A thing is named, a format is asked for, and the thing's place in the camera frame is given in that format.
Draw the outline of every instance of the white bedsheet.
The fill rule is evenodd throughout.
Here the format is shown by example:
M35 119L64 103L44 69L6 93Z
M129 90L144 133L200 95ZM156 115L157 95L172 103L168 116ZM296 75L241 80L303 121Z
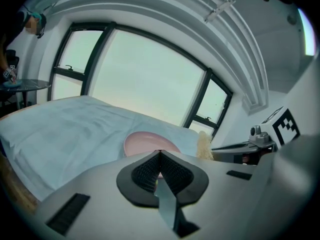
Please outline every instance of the white bedsheet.
M48 102L0 121L5 154L40 201L85 170L123 158L127 135L148 131L195 156L198 134L89 96Z

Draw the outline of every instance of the black slot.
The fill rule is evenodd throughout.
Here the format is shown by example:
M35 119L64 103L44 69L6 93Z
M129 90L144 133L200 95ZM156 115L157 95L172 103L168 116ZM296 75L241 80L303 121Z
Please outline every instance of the black slot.
M88 195L74 194L46 225L64 236L89 199Z
M230 170L226 173L227 175L233 176L233 177L237 177L243 180L250 180L252 174L250 173L245 173L245 172L240 172L240 171L235 171L235 170Z

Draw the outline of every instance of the curved ceiling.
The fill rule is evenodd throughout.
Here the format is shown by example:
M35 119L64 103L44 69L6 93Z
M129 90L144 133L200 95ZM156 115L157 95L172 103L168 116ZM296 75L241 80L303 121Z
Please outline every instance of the curved ceiling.
M131 12L163 22L193 39L211 54L214 63L207 63L230 86L236 83L249 113L268 106L269 92L264 60L257 41L236 8L231 5L205 22L205 18L226 0L41 0L33 1L34 10L43 10L56 3L47 14L67 16L87 11L111 10ZM145 29L158 35L154 29ZM169 41L180 46L179 40ZM197 58L192 48L186 49ZM226 81L226 73L233 81Z

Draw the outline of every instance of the pink plate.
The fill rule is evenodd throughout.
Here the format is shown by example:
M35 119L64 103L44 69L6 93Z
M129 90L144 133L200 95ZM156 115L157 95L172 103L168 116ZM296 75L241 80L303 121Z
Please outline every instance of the pink plate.
M177 148L170 140L148 131L136 131L131 133L125 138L123 145L124 153L127 157L155 150L180 153L179 148Z

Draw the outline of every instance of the window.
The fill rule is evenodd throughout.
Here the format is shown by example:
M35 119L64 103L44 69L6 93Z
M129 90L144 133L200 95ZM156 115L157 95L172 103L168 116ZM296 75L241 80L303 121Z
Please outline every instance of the window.
M213 70L187 51L116 22L73 23L50 83L48 100L90 95L213 137L232 97Z
M82 81L55 74L53 79L52 99L59 100L74 96L80 96Z
M89 94L116 107L182 126L205 72L174 50L117 30Z
M74 71L84 73L101 33L102 31L95 30L73 32L64 48L58 67L67 70L72 67Z

